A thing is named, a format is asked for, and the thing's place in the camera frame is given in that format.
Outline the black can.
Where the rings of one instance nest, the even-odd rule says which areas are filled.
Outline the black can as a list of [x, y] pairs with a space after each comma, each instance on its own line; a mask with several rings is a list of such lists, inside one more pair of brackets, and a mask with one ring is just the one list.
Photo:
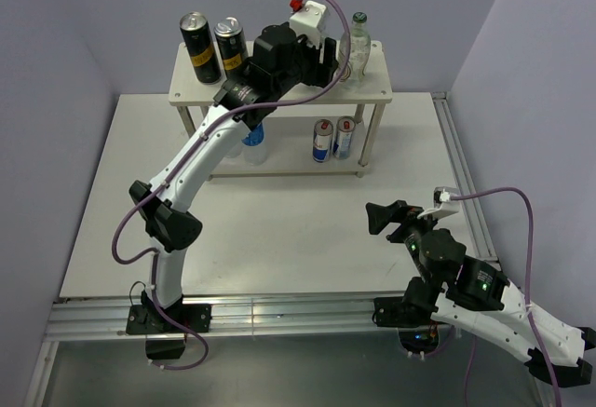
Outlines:
[[203, 84], [213, 84], [222, 77], [207, 18], [196, 11], [183, 15], [180, 31], [196, 78]]
[[241, 23], [235, 17], [226, 17], [216, 24], [214, 34], [226, 77], [236, 75], [248, 58]]

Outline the glass bottle green cap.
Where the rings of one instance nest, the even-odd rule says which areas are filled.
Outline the glass bottle green cap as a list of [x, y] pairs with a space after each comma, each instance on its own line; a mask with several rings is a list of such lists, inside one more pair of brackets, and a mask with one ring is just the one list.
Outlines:
[[364, 12], [354, 13], [349, 35], [343, 34], [340, 40], [338, 61], [343, 62], [348, 58], [345, 72], [340, 79], [346, 88], [359, 87], [365, 77], [372, 48], [367, 20]]

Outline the Pocari Sweat plastic bottle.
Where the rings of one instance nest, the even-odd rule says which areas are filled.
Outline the Pocari Sweat plastic bottle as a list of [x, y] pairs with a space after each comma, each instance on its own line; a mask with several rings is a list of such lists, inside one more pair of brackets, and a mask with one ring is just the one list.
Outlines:
[[224, 157], [229, 159], [239, 157], [242, 154], [243, 146], [243, 142], [238, 142], [225, 154]]

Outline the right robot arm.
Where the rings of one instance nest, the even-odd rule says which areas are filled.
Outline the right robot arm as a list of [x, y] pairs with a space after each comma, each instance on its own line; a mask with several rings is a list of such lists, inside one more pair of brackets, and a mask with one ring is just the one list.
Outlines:
[[458, 213], [457, 203], [423, 209], [397, 200], [387, 206], [367, 203], [365, 209], [372, 235], [397, 224], [386, 239], [404, 245], [418, 271], [402, 296], [374, 299], [376, 326], [446, 323], [506, 350], [545, 383], [560, 388], [590, 383], [592, 367], [584, 354], [595, 347], [595, 331], [570, 326], [540, 306], [526, 304], [522, 291], [502, 271], [469, 256], [464, 244], [437, 226], [440, 219]]

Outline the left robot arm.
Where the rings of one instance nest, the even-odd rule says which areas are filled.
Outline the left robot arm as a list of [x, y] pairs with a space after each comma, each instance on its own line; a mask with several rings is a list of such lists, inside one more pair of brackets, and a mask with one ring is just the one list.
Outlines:
[[198, 190], [236, 144], [287, 104], [284, 97], [295, 86], [331, 88], [336, 49], [335, 39], [315, 45], [288, 23], [265, 27], [251, 55], [215, 94], [201, 128], [149, 183], [131, 185], [154, 255], [147, 318], [159, 331], [174, 330], [182, 319], [185, 254], [203, 228], [190, 212]]

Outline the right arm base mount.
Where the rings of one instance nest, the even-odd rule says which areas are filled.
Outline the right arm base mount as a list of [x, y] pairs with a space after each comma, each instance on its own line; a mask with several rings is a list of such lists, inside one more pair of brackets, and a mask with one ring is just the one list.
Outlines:
[[378, 328], [396, 330], [408, 359], [434, 357], [455, 338], [454, 327], [440, 332], [440, 323], [425, 310], [407, 305], [402, 296], [376, 297], [372, 302], [372, 323]]

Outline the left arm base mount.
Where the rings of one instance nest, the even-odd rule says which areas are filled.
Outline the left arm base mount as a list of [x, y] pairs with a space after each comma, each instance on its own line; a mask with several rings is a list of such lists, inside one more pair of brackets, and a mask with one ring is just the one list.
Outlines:
[[[184, 327], [198, 333], [209, 331], [211, 305], [182, 304], [175, 311], [166, 310]], [[187, 333], [165, 321], [153, 308], [133, 305], [129, 308], [126, 335], [145, 336], [145, 355], [153, 361], [178, 360], [185, 351]]]

